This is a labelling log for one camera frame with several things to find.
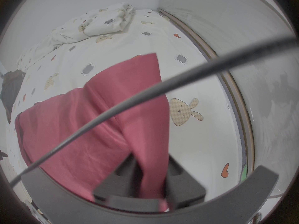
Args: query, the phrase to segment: bed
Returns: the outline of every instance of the bed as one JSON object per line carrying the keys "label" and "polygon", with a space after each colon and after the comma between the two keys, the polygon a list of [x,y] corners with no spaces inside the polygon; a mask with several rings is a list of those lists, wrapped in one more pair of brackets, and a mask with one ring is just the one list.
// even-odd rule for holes
{"label": "bed", "polygon": [[[94,11],[100,16],[107,8],[87,15],[90,17]],[[68,24],[83,18],[74,18]],[[77,42],[68,40],[70,43],[60,45],[50,43],[42,53],[33,56],[36,45],[21,55],[18,69],[26,72],[26,76],[11,120],[35,103],[81,88],[101,71],[136,56],[156,53],[162,81],[209,59],[189,34],[157,11],[132,9],[128,21],[124,20],[128,24],[121,31],[92,35]],[[209,77],[169,92],[166,97],[170,104],[169,153],[207,189],[205,200],[242,181],[247,175],[244,137],[222,78]],[[175,119],[176,111],[171,109],[174,104],[188,110],[183,121]],[[7,152],[13,169],[20,174],[27,165],[14,125],[7,124]]]}

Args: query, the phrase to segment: orange heart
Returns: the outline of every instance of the orange heart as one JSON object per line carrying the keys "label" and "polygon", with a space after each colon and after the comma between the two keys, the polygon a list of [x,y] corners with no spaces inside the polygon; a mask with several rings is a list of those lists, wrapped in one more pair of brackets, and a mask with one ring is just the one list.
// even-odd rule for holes
{"label": "orange heart", "polygon": [[135,57],[139,57],[139,56],[141,56],[141,55],[136,55],[136,56],[132,57],[132,59],[135,58]]}
{"label": "orange heart", "polygon": [[229,166],[229,164],[227,163],[227,164],[224,166],[223,170],[222,170],[221,176],[224,177],[224,178],[227,178],[227,177],[228,177],[228,171],[227,171],[228,166]]}

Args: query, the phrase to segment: thin gray wire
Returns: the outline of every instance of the thin gray wire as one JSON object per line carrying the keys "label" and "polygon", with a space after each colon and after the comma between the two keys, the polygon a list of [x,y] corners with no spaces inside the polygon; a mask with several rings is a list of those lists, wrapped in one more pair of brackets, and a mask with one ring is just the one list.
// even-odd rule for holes
{"label": "thin gray wire", "polygon": [[46,153],[40,159],[36,160],[30,166],[28,166],[23,172],[17,175],[11,182],[11,187],[14,187],[20,180],[22,175],[30,172],[31,170],[37,168],[48,158],[53,156],[55,153],[60,151],[62,148],[70,144],[72,141],[91,130],[100,123],[106,121],[107,119],[129,109],[133,106],[141,104],[145,101],[163,95],[169,91],[180,88],[184,85],[190,84],[197,80],[203,79],[205,77],[211,76],[213,74],[229,70],[236,66],[245,64],[247,62],[254,61],[258,58],[262,58],[276,52],[282,52],[290,48],[298,47],[299,42],[295,37],[279,38],[272,39],[267,42],[259,43],[257,45],[249,46],[244,49],[238,50],[222,56],[216,60],[212,60],[203,65],[199,65],[195,68],[192,68],[180,75],[172,77],[166,81],[160,82],[152,87],[138,93],[137,95],[132,96],[129,99],[119,103],[118,105],[112,107],[111,109],[100,114],[98,117],[88,122],[86,125],[82,126],[75,133],[69,136],[66,140],[52,149],[50,152]]}

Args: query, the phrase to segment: red garment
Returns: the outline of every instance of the red garment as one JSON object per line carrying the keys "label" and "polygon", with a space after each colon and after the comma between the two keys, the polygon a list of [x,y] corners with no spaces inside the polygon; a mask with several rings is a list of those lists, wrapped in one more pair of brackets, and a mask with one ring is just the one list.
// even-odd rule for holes
{"label": "red garment", "polygon": [[[160,81],[157,57],[148,54],[103,70],[83,88],[36,103],[15,120],[25,162],[30,165],[102,112]],[[71,192],[94,200],[93,189],[132,151],[144,174],[140,197],[161,198],[168,140],[163,95],[96,126],[41,167]]]}

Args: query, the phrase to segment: rabbit ear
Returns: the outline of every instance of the rabbit ear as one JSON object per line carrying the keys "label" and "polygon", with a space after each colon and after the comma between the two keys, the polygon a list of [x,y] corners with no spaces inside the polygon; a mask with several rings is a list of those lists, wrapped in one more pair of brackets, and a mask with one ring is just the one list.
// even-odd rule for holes
{"label": "rabbit ear", "polygon": [[191,111],[191,115],[194,116],[195,118],[197,118],[200,121],[203,121],[203,119],[204,119],[204,117],[200,113],[197,113],[195,111]]}
{"label": "rabbit ear", "polygon": [[191,101],[191,103],[190,103],[190,105],[189,105],[189,108],[190,108],[190,109],[193,109],[195,106],[197,106],[197,104],[198,104],[198,99],[197,99],[197,98],[194,98],[194,99]]}

